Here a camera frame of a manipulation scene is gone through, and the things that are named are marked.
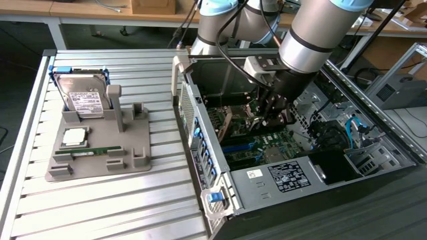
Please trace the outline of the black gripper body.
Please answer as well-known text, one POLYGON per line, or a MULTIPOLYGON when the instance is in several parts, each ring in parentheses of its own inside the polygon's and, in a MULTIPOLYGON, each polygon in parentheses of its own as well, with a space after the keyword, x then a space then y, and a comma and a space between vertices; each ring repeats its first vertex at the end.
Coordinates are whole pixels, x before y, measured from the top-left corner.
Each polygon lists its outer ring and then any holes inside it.
POLYGON ((291 69, 277 70, 264 75, 264 81, 272 90, 267 90, 264 102, 285 102, 291 104, 304 92, 317 72, 300 73, 291 69))

